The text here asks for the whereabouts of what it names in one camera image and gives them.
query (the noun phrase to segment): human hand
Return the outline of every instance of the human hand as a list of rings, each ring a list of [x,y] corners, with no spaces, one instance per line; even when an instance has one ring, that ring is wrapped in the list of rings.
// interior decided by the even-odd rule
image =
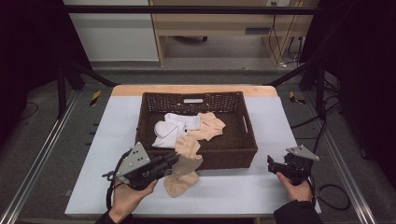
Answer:
[[[117,187],[114,188],[113,207],[108,212],[108,215],[115,223],[121,223],[146,196],[154,191],[157,182],[158,180],[152,181],[143,190],[134,190],[116,178],[114,186]]]
[[[295,200],[297,200],[298,202],[312,202],[311,187],[306,180],[304,180],[298,186],[293,186],[290,183],[290,180],[282,175],[280,172],[277,172],[276,176],[279,179],[280,183],[282,183],[282,185],[288,191],[289,200],[291,202]]]

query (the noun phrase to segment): basket handle hole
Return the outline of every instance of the basket handle hole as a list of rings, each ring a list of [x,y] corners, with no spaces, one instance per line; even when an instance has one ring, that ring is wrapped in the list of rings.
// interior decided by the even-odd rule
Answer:
[[[204,102],[204,99],[184,99],[184,104],[201,104]]]

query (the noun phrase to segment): beige sock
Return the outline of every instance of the beige sock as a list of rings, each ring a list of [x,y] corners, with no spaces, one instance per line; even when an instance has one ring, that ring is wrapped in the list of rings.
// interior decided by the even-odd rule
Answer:
[[[172,166],[172,174],[164,179],[166,192],[171,197],[177,197],[198,181],[194,171],[202,164],[203,158],[197,155],[200,145],[196,139],[181,136],[176,141],[175,151],[178,161]]]
[[[209,113],[199,113],[198,116],[201,117],[201,129],[194,131],[194,130],[187,130],[188,136],[195,138],[197,140],[209,141],[216,135],[222,134],[222,129],[225,127],[225,124],[220,119],[216,118],[215,114],[212,112]]]

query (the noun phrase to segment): white tabletop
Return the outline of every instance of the white tabletop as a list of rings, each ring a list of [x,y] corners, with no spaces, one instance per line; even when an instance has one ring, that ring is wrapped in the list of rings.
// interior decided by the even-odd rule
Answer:
[[[67,215],[90,217],[106,211],[109,182],[102,174],[114,170],[121,154],[134,145],[140,104],[141,96],[110,97]],[[199,181],[177,198],[167,195],[160,179],[154,192],[134,210],[135,217],[267,217],[288,202],[266,161],[270,155],[283,162],[285,149],[297,146],[281,101],[277,96],[246,97],[246,104],[259,148],[250,168],[199,171]]]

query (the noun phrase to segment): wicker basket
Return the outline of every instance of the wicker basket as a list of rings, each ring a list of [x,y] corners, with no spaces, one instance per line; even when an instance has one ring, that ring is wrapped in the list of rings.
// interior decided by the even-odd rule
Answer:
[[[241,91],[187,94],[145,92],[135,141],[141,142],[151,157],[175,151],[172,148],[152,146],[157,137],[154,125],[159,120],[164,120],[166,113],[191,116],[200,112],[213,112],[226,126],[222,135],[215,136],[210,141],[198,141],[201,147],[197,154],[204,159],[198,169],[248,168],[257,152],[257,145]]]

